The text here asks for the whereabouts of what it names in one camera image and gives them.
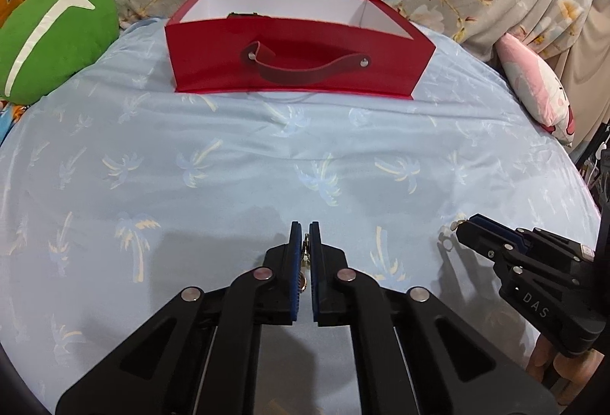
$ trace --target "metal rivet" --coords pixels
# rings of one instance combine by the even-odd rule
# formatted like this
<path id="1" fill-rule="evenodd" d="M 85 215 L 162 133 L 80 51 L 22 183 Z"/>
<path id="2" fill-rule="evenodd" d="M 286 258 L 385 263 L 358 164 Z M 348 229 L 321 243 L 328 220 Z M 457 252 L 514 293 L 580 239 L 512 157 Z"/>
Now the metal rivet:
<path id="1" fill-rule="evenodd" d="M 337 272 L 337 277 L 341 281 L 350 282 L 356 279 L 356 271 L 354 271 L 354 269 L 341 269 Z"/>
<path id="2" fill-rule="evenodd" d="M 409 296 L 415 301 L 419 301 L 423 303 L 424 301 L 428 301 L 430 297 L 430 292 L 424 287 L 414 287 L 410 292 Z"/>
<path id="3" fill-rule="evenodd" d="M 196 287 L 187 287 L 182 290 L 180 296 L 184 301 L 197 301 L 201 296 L 201 291 Z"/>
<path id="4" fill-rule="evenodd" d="M 254 269 L 253 274 L 255 279 L 258 279 L 259 281 L 266 281 L 271 279 L 273 276 L 273 271 L 269 268 L 258 268 Z"/>

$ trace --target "leather handle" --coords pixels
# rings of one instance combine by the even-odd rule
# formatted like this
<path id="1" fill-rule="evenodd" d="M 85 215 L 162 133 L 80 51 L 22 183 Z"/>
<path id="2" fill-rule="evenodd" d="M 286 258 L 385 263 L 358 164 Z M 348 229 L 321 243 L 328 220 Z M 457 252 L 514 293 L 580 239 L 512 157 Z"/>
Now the leather handle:
<path id="1" fill-rule="evenodd" d="M 288 69 L 272 64 L 275 52 L 261 42 L 252 42 L 242 51 L 242 61 L 254 64 L 261 78 L 280 85 L 310 85 L 331 76 L 366 69 L 370 58 L 366 54 L 347 54 L 328 64 L 309 69 Z"/>

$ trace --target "red box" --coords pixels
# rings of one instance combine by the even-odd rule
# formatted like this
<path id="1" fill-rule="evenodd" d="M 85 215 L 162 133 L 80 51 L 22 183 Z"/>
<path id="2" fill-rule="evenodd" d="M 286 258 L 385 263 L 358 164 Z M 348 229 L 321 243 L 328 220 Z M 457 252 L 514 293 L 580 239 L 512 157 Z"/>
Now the red box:
<path id="1" fill-rule="evenodd" d="M 176 91 L 411 99 L 434 44 L 381 0 L 188 0 L 165 27 Z"/>

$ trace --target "pink pillow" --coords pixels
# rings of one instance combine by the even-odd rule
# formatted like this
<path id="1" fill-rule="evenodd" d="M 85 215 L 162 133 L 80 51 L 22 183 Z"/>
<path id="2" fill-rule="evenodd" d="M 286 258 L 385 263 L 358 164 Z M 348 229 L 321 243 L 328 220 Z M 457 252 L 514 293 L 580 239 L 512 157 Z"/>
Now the pink pillow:
<path id="1" fill-rule="evenodd" d="M 510 86 L 528 112 L 561 144 L 571 144 L 574 116 L 554 71 L 509 33 L 499 39 L 495 47 Z"/>

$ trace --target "white stripe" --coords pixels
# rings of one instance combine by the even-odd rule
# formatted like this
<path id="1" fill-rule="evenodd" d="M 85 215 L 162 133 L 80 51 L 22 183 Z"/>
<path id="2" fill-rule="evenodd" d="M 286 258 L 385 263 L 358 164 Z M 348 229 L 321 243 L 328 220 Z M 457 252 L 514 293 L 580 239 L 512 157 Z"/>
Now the white stripe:
<path id="1" fill-rule="evenodd" d="M 53 7 L 49 9 L 47 14 L 42 17 L 38 26 L 34 28 L 34 31 L 23 44 L 19 55 L 17 55 L 17 58 L 14 60 L 13 67 L 11 67 L 10 73 L 8 73 L 6 86 L 4 87 L 4 96 L 8 97 L 10 95 L 14 81 L 17 78 L 17 75 L 19 74 L 19 71 L 21 70 L 21 67 L 25 63 L 26 59 L 32 53 L 32 50 L 34 50 L 35 45 L 40 41 L 45 33 L 50 30 L 53 23 L 55 23 L 55 21 L 57 21 L 57 19 L 69 8 L 93 10 L 95 9 L 95 6 L 90 3 L 89 0 L 59 0 L 53 4 Z"/>

